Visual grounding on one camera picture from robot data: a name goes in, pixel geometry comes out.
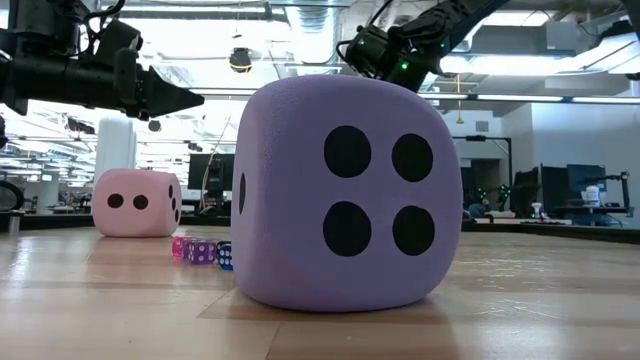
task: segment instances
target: pink foam die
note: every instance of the pink foam die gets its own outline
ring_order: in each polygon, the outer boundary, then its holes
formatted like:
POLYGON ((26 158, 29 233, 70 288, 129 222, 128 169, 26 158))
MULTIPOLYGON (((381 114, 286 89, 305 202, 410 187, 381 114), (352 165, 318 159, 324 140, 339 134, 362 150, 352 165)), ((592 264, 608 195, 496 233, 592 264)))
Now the pink foam die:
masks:
POLYGON ((93 221, 104 236, 170 236, 180 223, 182 192, 175 174, 112 169, 93 194, 93 221))

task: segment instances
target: small purple die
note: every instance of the small purple die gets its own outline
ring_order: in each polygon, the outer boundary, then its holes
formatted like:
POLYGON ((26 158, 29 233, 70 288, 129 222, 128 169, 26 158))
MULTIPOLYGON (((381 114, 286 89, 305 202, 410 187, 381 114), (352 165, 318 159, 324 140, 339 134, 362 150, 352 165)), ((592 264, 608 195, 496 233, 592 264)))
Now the small purple die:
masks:
POLYGON ((187 260, 193 265, 208 265, 216 261, 216 244, 213 241, 193 241, 188 248, 187 260))

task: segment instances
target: ceiling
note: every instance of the ceiling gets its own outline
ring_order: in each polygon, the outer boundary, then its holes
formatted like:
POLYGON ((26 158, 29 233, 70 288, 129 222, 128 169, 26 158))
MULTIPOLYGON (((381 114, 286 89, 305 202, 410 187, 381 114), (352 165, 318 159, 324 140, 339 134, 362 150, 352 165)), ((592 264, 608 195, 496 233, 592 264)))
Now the ceiling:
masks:
MULTIPOLYGON (((113 2, 103 0, 102 4, 113 2)), ((215 89, 210 90, 215 95, 207 96, 204 106, 160 118, 160 132, 152 132, 147 123, 136 121, 140 141, 138 166, 175 172, 184 182, 191 152, 186 141, 197 143, 205 152, 211 151, 218 141, 217 151, 235 150, 238 123, 248 98, 238 96, 242 91, 237 89, 256 89, 290 76, 353 74, 335 56, 334 45, 336 41, 351 39, 357 26, 367 23, 381 4, 371 0, 273 0, 270 4, 127 1, 121 20, 143 34, 145 44, 140 62, 144 66, 153 65, 177 85, 215 89), (229 68, 228 57, 234 47, 252 50, 253 69, 248 74, 237 74, 229 68)), ((377 24, 387 28, 401 24, 434 4, 436 1, 397 1, 381 15, 377 24)), ((0 1, 0 9, 3 8, 0 25, 6 27, 8 1, 0 1)), ((608 72, 619 64, 593 70, 574 60, 582 54, 588 55, 595 45, 597 39, 587 33, 606 29, 624 15, 620 10, 619 0, 512 0, 468 38, 467 52, 454 53, 443 60, 443 68, 449 69, 445 71, 460 75, 430 76, 421 91, 539 95, 621 93, 628 88, 624 74, 608 72), (568 41, 559 46, 567 44, 569 53, 573 51, 573 54, 541 51, 539 44, 530 41, 548 32, 545 29, 551 25, 561 26, 557 31, 568 34, 568 41), (516 61, 513 61, 514 55, 519 55, 516 61), (558 69, 571 72, 553 76, 558 69)), ((547 37, 545 41, 548 50, 550 41, 556 39, 547 37)), ((640 51, 627 54, 628 57, 637 55, 640 51)), ((457 101, 438 104, 443 112, 458 106, 457 101)), ((491 110, 500 117, 518 104, 465 102, 463 106, 465 110, 491 110)), ((2 171, 35 180, 43 168, 62 169, 66 182, 80 185, 91 181, 96 136, 72 131, 69 119, 99 132, 99 120, 109 111, 31 101, 26 117, 17 116, 4 106, 0 106, 0 114, 7 120, 7 133, 12 139, 0 157, 2 171)))

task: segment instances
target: security camera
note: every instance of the security camera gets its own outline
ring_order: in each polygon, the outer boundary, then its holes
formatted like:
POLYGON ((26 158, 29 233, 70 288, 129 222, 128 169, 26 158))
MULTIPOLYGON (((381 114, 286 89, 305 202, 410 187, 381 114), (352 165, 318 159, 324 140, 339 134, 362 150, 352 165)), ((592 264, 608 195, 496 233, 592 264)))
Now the security camera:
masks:
POLYGON ((231 70, 238 74, 245 74, 251 71, 251 58, 249 58, 249 49, 237 47, 233 49, 233 53, 229 57, 229 66, 231 70))
POLYGON ((162 130, 162 124, 160 124, 160 121, 158 120, 151 120, 149 121, 149 130, 153 132, 159 132, 160 130, 162 130))

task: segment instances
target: desk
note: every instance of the desk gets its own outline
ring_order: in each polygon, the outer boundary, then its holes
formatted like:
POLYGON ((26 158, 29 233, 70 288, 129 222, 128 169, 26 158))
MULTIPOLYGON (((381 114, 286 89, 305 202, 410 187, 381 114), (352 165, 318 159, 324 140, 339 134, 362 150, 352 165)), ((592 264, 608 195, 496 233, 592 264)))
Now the desk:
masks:
MULTIPOLYGON (((230 239, 230 229, 175 235, 230 239)), ((0 236, 0 357, 640 359, 639 259, 634 245, 464 233, 423 301, 318 315, 256 303, 233 272, 173 262, 170 239, 26 231, 0 236)))
POLYGON ((584 207, 584 206, 565 206, 561 208, 556 208, 553 210, 553 213, 564 217, 566 215, 588 215, 588 214, 597 214, 597 215, 606 215, 606 214, 626 214, 627 209, 623 207, 584 207))
MULTIPOLYGON (((475 219, 476 223, 478 224, 490 224, 491 220, 490 219, 486 219, 486 218, 478 218, 475 219)), ((538 222, 540 220, 537 219, 510 219, 510 218, 493 218, 493 223, 494 224, 522 224, 522 223, 531 223, 531 222, 538 222)), ((560 223, 562 225, 571 225, 571 220, 565 220, 565 219, 552 219, 549 221, 546 221, 546 223, 560 223)))

